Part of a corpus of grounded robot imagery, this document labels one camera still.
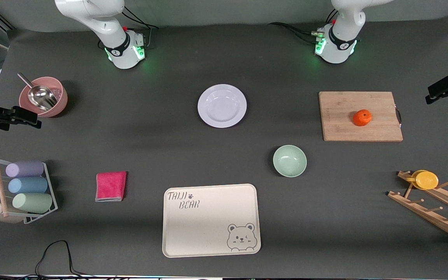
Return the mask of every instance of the light green bowl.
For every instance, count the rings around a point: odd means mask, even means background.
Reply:
[[[272,157],[274,168],[284,177],[297,177],[307,167],[307,158],[297,146],[284,145],[279,147]]]

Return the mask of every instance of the orange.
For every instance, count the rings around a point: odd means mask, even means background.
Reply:
[[[360,110],[359,112],[355,113],[352,120],[356,126],[365,126],[366,124],[368,124],[371,121],[372,118],[373,118],[373,116],[371,115],[371,112],[364,109],[364,110]]]

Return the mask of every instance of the cup rack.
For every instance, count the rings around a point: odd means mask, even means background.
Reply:
[[[4,161],[2,159],[0,159],[0,164],[2,165],[9,165],[11,164],[11,162],[9,161]],[[56,202],[56,197],[55,197],[55,193],[53,192],[53,187],[51,186],[51,181],[49,179],[49,172],[48,172],[48,166],[46,165],[46,163],[42,163],[44,166],[44,174],[45,174],[45,178],[48,181],[48,189],[46,190],[46,193],[51,195],[51,198],[53,200],[51,207],[48,209],[48,211],[42,213],[42,214],[31,214],[31,213],[17,213],[17,212],[10,212],[8,211],[8,207],[7,207],[7,198],[14,198],[13,196],[11,196],[7,191],[5,191],[5,188],[3,186],[3,182],[8,182],[11,178],[9,177],[3,177],[1,175],[1,169],[0,169],[0,202],[1,202],[1,206],[2,206],[2,214],[3,217],[8,217],[8,216],[19,216],[19,217],[25,217],[23,223],[24,224],[30,224],[32,222],[35,222],[37,220],[39,220],[40,218],[56,211],[58,209],[58,204]]]
[[[405,178],[411,177],[410,171],[407,171],[407,172],[399,171],[397,176],[404,180],[405,180]],[[443,202],[444,204],[446,204],[448,206],[448,191],[443,189],[443,187],[445,187],[445,186],[448,186],[448,182],[437,186],[435,189],[423,190],[423,191],[425,191],[432,197],[436,198],[437,200]],[[425,201],[424,199],[414,200],[414,201],[407,199],[409,197],[409,194],[410,194],[411,190],[413,189],[413,187],[414,186],[412,184],[410,184],[404,195],[400,195],[399,192],[395,193],[393,191],[389,191],[387,195],[391,199],[398,202],[400,205],[413,211],[414,213],[418,214],[422,218],[425,218],[425,220],[429,221],[430,223],[434,224],[441,230],[448,233],[448,218],[445,218],[444,216],[441,216],[438,213],[436,213],[436,211],[443,209],[442,206],[437,207],[437,208],[427,209],[427,208],[419,205],[421,202]]]

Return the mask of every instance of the wooden cutting board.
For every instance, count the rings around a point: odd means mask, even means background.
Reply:
[[[400,142],[403,140],[391,92],[319,92],[322,133],[325,141]],[[355,112],[368,109],[366,126],[352,122]]]

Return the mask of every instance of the pink bowl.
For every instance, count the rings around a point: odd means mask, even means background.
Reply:
[[[65,106],[67,106],[68,102],[68,96],[67,91],[63,87],[62,83],[60,83],[60,81],[53,77],[41,77],[33,80],[32,84],[49,87],[52,91],[56,89],[61,91],[61,95],[57,96],[58,102],[55,106],[53,106],[53,108],[44,112],[43,110],[37,108],[34,104],[30,103],[29,97],[27,96],[30,87],[25,86],[20,93],[20,97],[18,98],[20,107],[36,113],[38,117],[54,117],[57,114],[60,114],[65,109]]]

